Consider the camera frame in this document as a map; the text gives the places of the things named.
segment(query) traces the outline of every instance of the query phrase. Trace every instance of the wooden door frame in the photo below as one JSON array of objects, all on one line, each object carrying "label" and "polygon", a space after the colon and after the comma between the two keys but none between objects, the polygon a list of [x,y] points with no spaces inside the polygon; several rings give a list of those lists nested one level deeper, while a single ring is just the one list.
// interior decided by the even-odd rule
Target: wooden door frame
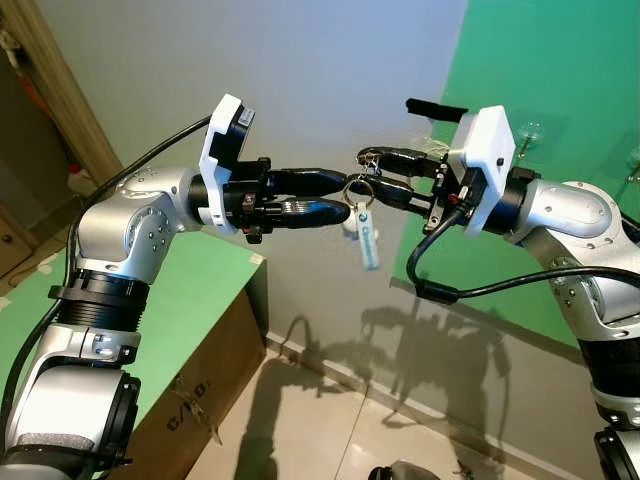
[{"label": "wooden door frame", "polygon": [[0,0],[5,28],[22,44],[21,66],[53,113],[60,133],[97,183],[122,169],[49,31],[35,0]]}]

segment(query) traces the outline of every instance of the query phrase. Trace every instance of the green mat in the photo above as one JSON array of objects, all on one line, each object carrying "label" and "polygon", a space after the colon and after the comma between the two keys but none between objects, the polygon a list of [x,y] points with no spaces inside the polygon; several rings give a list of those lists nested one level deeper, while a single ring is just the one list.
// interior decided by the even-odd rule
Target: green mat
[{"label": "green mat", "polygon": [[[540,122],[544,137],[518,164],[555,181],[582,180],[640,216],[640,189],[627,177],[640,161],[636,1],[470,0],[441,103],[477,111],[504,105],[518,147],[521,126]],[[436,124],[450,142],[455,126]],[[421,239],[422,219],[407,222],[394,274]],[[539,271],[529,254],[459,228],[427,253],[419,272],[471,288]],[[546,283],[465,303],[560,342],[576,345]]]},{"label": "green mat", "polygon": [[[138,357],[125,369],[142,380],[137,422],[215,325],[259,267],[253,252],[205,233],[176,236],[147,301]],[[64,274],[64,256],[36,272],[7,295],[0,311],[0,378],[28,332],[51,305],[47,293]]]}]

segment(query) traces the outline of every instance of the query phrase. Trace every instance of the keychain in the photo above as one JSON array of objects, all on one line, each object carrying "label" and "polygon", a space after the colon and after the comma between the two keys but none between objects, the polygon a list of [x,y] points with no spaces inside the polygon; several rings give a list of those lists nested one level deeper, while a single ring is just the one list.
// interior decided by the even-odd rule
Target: keychain
[{"label": "keychain", "polygon": [[[354,203],[349,198],[349,187],[356,182],[360,182],[366,186],[371,198],[369,201]],[[345,235],[352,240],[358,239],[360,241],[360,250],[362,251],[362,263],[365,270],[375,270],[380,266],[378,258],[378,247],[376,240],[378,238],[378,232],[373,227],[373,219],[369,206],[373,203],[375,197],[373,188],[367,183],[366,180],[358,177],[347,183],[342,196],[345,202],[351,207],[351,215],[342,224]]]}]

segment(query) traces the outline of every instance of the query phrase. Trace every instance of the wall baseboard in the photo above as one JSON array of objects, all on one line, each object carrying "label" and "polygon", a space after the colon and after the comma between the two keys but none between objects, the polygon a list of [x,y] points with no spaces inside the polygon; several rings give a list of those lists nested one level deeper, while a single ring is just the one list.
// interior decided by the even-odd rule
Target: wall baseboard
[{"label": "wall baseboard", "polygon": [[500,458],[504,464],[533,478],[541,480],[580,480],[580,477],[560,467],[534,457],[490,435],[478,432],[426,405],[411,399],[401,402],[398,394],[393,393],[381,383],[375,381],[365,382],[351,369],[336,362],[323,360],[314,352],[305,351],[302,346],[273,332],[267,333],[267,348],[293,361],[300,362],[331,380],[367,395],[367,397],[385,407],[391,408],[401,415],[489,458]]}]

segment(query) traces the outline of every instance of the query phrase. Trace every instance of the tiled floor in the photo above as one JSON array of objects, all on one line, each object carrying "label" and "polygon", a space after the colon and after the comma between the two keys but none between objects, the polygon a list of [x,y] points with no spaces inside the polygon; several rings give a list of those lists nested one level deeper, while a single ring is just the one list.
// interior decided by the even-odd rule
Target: tiled floor
[{"label": "tiled floor", "polygon": [[398,459],[443,480],[530,479],[272,352],[219,433],[188,480],[366,480]]}]

